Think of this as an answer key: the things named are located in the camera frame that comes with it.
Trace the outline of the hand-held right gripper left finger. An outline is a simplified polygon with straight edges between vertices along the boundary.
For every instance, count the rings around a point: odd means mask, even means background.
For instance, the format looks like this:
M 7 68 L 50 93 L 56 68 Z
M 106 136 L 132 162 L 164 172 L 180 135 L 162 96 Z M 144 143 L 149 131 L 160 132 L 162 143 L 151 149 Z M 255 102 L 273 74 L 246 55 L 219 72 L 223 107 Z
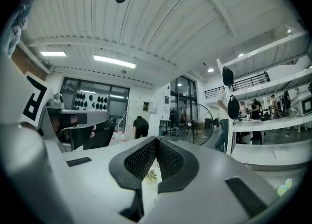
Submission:
M 149 137 L 115 155 L 109 162 L 109 172 L 121 188 L 141 190 L 141 183 L 156 159 L 156 150 L 156 137 Z

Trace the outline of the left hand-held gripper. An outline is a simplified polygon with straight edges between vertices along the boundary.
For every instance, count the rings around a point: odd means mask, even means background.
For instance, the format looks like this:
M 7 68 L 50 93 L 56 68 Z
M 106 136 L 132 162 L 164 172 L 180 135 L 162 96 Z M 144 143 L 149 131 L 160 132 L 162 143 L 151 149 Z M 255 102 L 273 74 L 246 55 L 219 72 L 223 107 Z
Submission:
M 88 142 L 93 127 L 109 120 L 107 110 L 65 109 L 61 95 L 35 75 L 23 74 L 5 54 L 0 55 L 0 125 L 24 123 L 62 152 Z

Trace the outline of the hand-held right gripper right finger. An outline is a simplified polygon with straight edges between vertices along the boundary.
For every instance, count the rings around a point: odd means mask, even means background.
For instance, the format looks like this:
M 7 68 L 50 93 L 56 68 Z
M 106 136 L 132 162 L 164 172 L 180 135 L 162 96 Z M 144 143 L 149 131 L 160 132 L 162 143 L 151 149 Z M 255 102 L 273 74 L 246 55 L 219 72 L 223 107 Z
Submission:
M 162 179 L 158 193 L 183 190 L 199 171 L 199 162 L 193 153 L 166 139 L 157 140 L 157 162 Z

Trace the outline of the person's left hand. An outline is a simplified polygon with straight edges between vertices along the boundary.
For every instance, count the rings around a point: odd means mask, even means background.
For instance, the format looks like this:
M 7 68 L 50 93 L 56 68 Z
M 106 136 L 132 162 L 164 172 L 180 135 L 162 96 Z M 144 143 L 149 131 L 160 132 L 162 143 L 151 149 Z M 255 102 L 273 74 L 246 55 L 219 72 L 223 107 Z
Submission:
M 72 146 L 74 150 L 84 146 L 89 141 L 94 132 L 94 128 L 95 125 L 71 130 Z

